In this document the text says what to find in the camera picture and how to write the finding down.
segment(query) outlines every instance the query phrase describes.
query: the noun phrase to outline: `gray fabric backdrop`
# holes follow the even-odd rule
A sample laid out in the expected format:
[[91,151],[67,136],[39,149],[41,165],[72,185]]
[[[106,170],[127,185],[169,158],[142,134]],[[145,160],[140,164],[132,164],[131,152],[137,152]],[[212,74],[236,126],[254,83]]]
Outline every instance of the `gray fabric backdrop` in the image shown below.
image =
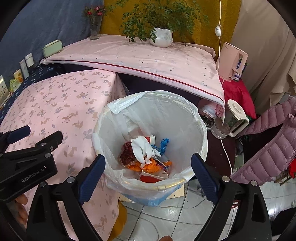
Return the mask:
[[61,39],[63,46],[90,35],[83,17],[85,5],[103,5],[103,0],[32,0],[14,19],[0,42],[0,75],[6,84],[13,78],[19,62],[29,53],[34,62],[43,58],[42,48]]

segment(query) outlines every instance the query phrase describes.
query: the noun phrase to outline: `human hand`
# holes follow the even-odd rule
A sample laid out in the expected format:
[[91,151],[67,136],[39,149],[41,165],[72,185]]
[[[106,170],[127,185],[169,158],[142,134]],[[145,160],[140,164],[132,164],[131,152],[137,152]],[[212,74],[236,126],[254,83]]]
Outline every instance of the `human hand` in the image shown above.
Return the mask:
[[159,241],[174,241],[170,236],[164,236]]
[[25,225],[27,223],[27,219],[28,219],[28,213],[23,206],[23,204],[27,204],[27,203],[28,203],[28,198],[26,197],[25,194],[22,194],[15,199],[15,204],[16,204],[17,211],[18,211],[18,215],[16,217],[16,220],[20,224],[23,224],[23,225]]

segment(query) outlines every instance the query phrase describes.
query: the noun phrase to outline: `white kettle handle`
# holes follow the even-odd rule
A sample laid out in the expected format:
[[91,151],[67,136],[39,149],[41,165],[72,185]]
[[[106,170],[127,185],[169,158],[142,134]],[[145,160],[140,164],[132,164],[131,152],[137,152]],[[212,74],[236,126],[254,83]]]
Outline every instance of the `white kettle handle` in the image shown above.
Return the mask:
[[235,132],[233,132],[240,123],[241,122],[237,122],[237,124],[235,124],[234,127],[231,128],[229,133],[231,137],[235,137],[238,133],[240,133],[249,124],[249,119],[244,119],[244,123]]

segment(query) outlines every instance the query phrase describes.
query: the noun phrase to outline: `pink appliance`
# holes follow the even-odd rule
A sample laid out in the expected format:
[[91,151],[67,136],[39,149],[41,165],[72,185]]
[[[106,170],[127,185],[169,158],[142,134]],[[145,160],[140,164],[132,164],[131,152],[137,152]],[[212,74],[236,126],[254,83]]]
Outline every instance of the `pink appliance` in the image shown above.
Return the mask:
[[247,58],[246,52],[225,42],[220,52],[219,76],[229,82],[238,81],[242,76]]

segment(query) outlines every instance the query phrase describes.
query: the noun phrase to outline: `blue gripper pad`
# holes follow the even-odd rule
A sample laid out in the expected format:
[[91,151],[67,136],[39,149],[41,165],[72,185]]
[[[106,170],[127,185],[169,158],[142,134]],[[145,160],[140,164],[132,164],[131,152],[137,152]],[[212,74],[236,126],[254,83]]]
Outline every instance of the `blue gripper pad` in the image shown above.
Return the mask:
[[23,126],[19,129],[16,129],[9,133],[7,137],[7,143],[9,144],[16,143],[17,141],[30,135],[30,132],[31,132],[31,129],[29,126]]
[[205,163],[198,153],[191,157],[191,167],[193,172],[200,183],[202,190],[207,197],[207,200],[213,202],[214,205],[218,203],[218,190],[219,186],[214,181],[209,171],[205,167]]
[[105,158],[102,155],[98,155],[94,160],[94,165],[91,164],[91,170],[84,179],[79,188],[79,202],[81,205],[90,200],[94,189],[96,188],[104,170],[105,170]]

